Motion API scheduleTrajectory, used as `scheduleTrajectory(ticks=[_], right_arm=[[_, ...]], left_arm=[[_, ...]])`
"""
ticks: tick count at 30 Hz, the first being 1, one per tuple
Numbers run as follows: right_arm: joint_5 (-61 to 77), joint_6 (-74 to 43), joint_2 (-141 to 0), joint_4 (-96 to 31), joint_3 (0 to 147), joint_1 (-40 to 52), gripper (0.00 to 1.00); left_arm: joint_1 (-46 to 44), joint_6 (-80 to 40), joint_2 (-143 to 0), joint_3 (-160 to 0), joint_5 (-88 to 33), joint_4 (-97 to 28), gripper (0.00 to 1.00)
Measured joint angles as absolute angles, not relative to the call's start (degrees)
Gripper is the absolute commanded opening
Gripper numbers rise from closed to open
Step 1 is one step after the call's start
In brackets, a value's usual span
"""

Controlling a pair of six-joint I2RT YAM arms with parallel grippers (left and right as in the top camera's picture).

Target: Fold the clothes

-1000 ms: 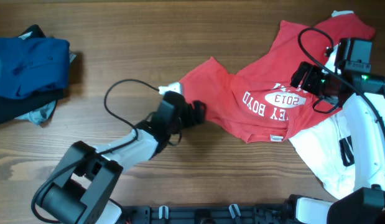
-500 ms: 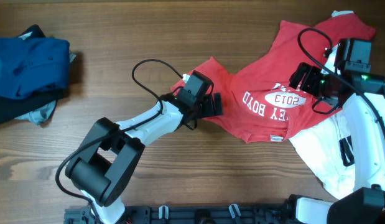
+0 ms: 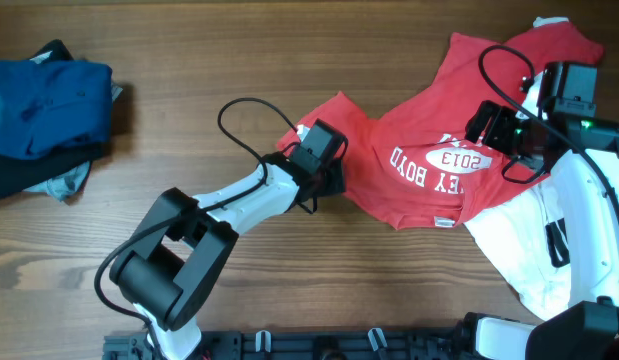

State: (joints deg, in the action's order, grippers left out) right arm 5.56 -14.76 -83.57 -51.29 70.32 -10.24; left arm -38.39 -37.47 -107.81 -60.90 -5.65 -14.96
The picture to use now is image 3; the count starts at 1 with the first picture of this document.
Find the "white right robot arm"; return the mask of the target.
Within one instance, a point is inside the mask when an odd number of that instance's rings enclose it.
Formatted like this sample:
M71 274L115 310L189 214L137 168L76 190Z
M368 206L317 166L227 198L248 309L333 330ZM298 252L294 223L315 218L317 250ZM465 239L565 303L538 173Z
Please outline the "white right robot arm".
M522 104L480 106L484 138L540 182L467 224L480 249L539 318L470 313L455 354L475 359L619 359L619 124L598 119L596 69L558 62Z

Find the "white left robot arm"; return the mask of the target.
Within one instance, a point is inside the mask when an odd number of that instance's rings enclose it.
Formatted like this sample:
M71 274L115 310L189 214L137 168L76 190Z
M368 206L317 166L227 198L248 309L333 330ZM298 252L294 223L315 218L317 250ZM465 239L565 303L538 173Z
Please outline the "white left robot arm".
M133 235L103 263L148 327L153 359L190 359L202 345L196 314L238 238L306 201L344 190L343 160L302 147L258 160L247 177L215 192L163 192Z

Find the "red printed t-shirt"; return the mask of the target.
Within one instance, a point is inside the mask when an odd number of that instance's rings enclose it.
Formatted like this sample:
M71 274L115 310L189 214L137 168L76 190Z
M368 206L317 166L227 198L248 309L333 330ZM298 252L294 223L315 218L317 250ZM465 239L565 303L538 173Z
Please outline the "red printed t-shirt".
M298 122L303 128L322 120L347 137L347 198L400 230L455 227L529 189L528 168L508 168L503 154L465 139L465 127L483 101L503 102L479 70L486 69L496 85L522 102L520 86L530 67L542 70L556 61L594 65L604 48L569 21L506 41L524 60L502 50L488 52L491 44L452 34L432 84L379 119L338 93Z

